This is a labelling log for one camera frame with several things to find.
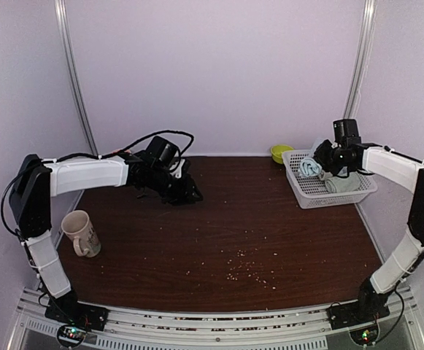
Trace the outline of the light blue towel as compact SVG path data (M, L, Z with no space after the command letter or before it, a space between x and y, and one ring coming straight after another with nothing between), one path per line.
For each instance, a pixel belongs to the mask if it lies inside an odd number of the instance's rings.
M322 172L322 166L312 157L305 157L299 163L298 173L301 177L316 177Z

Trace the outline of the mint green panda towel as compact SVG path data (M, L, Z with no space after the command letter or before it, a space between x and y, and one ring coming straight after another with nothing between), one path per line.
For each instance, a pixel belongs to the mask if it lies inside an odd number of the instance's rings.
M347 178L331 177L325 180L325 188L329 193L349 193L356 191L361 185L357 174L350 174Z

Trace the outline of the white perforated plastic basket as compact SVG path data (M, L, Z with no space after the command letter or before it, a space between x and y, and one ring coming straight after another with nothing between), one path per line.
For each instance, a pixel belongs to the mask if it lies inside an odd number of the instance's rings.
M372 176L357 173L350 174L348 179L301 176L299 166L307 155L309 150L290 150L282 153L286 176L300 208L316 209L360 203L377 191L377 184Z

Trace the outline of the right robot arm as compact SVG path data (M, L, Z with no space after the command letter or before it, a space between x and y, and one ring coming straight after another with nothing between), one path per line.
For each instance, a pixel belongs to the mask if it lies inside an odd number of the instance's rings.
M363 142L354 119L336 120L333 128L334 140L317 147L315 160L333 175L342 170L374 175L382 193L362 212L374 234L394 234L388 258L362 283L352 306L355 319L367 322L424 259L424 160Z

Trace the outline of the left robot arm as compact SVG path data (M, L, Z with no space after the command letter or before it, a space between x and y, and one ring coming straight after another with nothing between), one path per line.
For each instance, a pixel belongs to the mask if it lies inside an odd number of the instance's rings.
M10 207L17 225L10 233L18 238L39 274L50 297L49 306L66 323L80 321L83 309L52 242L52 198L99 187L133 186L153 190L173 206L202 201L203 195L188 173L185 151L165 139L166 134L168 131L148 134L105 155L78 152L59 159L27 155L5 188L0 205ZM149 144L132 152L140 141Z

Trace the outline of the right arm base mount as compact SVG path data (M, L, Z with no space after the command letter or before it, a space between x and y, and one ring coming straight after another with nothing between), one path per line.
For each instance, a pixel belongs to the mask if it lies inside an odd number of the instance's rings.
M332 303L326 311L331 329L347 328L355 345L374 346L381 338L379 320L390 315L389 296L363 289L355 301Z

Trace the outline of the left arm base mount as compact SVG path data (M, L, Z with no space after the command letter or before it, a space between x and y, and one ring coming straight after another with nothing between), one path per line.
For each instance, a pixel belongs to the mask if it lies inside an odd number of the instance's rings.
M56 331L56 340L64 349L80 346L93 330L104 330L109 314L107 308L81 303L73 289L56 298L43 281L42 291L48 296L45 318L61 323Z

